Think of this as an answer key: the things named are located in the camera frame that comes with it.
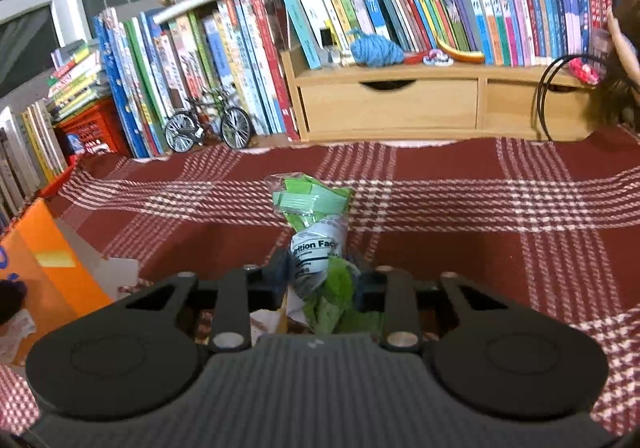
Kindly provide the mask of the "orange paper box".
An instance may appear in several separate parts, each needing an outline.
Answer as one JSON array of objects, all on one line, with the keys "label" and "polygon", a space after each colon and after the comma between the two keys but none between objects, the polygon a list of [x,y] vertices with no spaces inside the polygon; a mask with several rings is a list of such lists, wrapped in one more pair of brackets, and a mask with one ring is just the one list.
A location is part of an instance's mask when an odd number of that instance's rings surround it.
[{"label": "orange paper box", "polygon": [[1,326],[1,362],[7,366],[24,364],[39,338],[114,301],[43,199],[2,238],[1,280],[26,286],[20,309]]}]

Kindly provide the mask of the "green white snack wrapper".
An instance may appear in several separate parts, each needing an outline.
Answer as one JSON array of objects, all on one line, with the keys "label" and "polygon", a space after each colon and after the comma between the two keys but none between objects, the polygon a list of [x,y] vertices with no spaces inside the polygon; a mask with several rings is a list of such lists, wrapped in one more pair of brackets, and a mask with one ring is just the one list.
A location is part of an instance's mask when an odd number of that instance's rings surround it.
[{"label": "green white snack wrapper", "polygon": [[380,335],[384,313],[358,308],[366,268],[347,250],[354,191],[302,173],[274,174],[265,182],[274,212],[293,230],[288,242],[293,260],[288,318],[318,335]]}]

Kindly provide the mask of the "far left books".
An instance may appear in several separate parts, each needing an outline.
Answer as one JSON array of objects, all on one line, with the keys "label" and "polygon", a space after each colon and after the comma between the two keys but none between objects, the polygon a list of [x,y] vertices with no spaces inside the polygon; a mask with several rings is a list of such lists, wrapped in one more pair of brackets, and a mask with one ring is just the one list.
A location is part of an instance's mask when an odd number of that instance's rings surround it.
[{"label": "far left books", "polygon": [[1,231],[58,180],[67,161],[51,116],[38,100],[15,113],[1,110]]}]

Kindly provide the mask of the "miniature bicycle model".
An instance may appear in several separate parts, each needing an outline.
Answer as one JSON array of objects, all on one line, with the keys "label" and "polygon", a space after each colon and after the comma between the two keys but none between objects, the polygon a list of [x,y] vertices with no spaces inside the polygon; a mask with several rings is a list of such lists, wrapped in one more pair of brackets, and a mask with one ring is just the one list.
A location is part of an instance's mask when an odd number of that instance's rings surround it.
[{"label": "miniature bicycle model", "polygon": [[213,137],[231,150],[244,150],[254,136],[254,126],[250,116],[234,103],[234,91],[219,87],[186,99],[186,107],[176,108],[169,117],[164,134],[175,153],[189,152]]}]

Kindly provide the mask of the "red white plaid tablecloth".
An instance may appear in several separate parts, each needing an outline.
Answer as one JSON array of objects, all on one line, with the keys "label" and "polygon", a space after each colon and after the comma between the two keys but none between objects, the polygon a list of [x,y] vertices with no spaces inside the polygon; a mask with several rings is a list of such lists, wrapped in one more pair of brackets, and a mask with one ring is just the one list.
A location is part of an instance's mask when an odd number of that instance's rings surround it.
[{"label": "red white plaid tablecloth", "polygon": [[266,180],[292,173],[352,191],[348,246],[372,263],[424,280],[452,271],[591,335],[610,365],[594,418],[616,434],[638,425],[639,138],[626,128],[579,142],[102,154],[48,206],[101,254],[137,260],[145,282],[215,279],[288,243]]}]

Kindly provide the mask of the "red basket left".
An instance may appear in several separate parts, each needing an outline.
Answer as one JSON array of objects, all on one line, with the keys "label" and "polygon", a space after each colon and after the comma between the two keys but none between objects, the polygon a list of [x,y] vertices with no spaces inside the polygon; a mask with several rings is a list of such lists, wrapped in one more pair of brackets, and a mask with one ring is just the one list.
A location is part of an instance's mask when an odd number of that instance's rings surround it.
[{"label": "red basket left", "polygon": [[110,96],[90,102],[77,114],[55,124],[54,128],[62,131],[76,154],[115,153],[131,156],[116,105]]}]

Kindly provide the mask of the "wooden drawer organizer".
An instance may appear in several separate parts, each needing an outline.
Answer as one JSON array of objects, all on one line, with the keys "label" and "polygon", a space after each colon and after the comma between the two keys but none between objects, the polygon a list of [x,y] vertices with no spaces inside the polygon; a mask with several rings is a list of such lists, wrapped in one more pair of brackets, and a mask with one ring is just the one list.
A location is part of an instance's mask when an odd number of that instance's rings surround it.
[{"label": "wooden drawer organizer", "polygon": [[555,76],[538,119],[535,93],[544,70],[455,63],[313,70],[304,52],[282,63],[300,137],[308,142],[460,140],[511,137],[558,141],[587,137],[589,91]]}]

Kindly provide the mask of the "horizontal book stack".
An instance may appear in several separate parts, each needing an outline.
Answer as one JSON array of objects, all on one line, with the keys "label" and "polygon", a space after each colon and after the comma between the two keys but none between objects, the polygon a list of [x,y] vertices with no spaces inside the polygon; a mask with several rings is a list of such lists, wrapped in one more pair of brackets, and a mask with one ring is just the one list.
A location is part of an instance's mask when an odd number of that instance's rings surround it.
[{"label": "horizontal book stack", "polygon": [[84,41],[50,76],[46,108],[59,123],[110,92],[98,42]]}]

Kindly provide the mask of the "blue yarn ball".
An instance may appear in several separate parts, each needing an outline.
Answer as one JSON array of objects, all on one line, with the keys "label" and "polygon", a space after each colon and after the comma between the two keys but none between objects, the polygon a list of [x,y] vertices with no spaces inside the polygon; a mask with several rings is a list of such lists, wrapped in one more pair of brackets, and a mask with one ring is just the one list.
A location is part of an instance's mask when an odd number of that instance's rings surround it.
[{"label": "blue yarn ball", "polygon": [[350,53],[357,64],[386,67],[404,62],[405,52],[396,42],[378,34],[363,33],[362,30],[352,30],[350,33],[354,36]]}]

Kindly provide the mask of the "small glass bottle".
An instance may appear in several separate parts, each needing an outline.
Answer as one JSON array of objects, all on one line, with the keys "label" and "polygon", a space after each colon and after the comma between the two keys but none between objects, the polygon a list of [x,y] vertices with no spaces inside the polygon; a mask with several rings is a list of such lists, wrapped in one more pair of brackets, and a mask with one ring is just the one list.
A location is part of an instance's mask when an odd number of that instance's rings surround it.
[{"label": "small glass bottle", "polygon": [[320,30],[321,48],[326,54],[326,67],[340,67],[342,65],[342,55],[340,47],[335,44],[332,30],[323,27]]}]

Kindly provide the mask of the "yellow banana toy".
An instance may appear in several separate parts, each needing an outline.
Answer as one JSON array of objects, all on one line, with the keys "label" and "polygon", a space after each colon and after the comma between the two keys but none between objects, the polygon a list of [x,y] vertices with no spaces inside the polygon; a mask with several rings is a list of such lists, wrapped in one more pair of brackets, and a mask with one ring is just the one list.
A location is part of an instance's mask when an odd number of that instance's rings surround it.
[{"label": "yellow banana toy", "polygon": [[440,50],[442,50],[442,52],[446,53],[446,55],[450,56],[450,58],[454,61],[469,64],[484,64],[486,62],[484,53],[480,51],[459,50],[451,47],[450,44],[447,44],[445,41],[442,41],[440,39],[437,41],[437,46]]}]

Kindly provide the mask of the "upright book row left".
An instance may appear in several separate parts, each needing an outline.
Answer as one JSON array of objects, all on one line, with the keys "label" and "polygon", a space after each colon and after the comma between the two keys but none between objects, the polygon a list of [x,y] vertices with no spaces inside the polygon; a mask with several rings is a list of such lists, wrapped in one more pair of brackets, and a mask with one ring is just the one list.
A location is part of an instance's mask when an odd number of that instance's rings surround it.
[{"label": "upright book row left", "polygon": [[186,99],[219,87],[234,91],[253,138],[298,139],[282,63],[282,0],[160,0],[132,15],[107,7],[93,30],[134,156],[175,153],[165,141],[169,117]]}]

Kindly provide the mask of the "brown haired doll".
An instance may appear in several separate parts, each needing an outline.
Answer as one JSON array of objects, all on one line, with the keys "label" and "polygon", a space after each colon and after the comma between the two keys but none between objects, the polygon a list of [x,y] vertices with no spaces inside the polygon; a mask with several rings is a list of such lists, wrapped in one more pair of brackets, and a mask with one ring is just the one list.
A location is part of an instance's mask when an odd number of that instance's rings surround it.
[{"label": "brown haired doll", "polygon": [[608,10],[598,61],[589,60],[589,125],[626,124],[639,131],[639,0]]}]

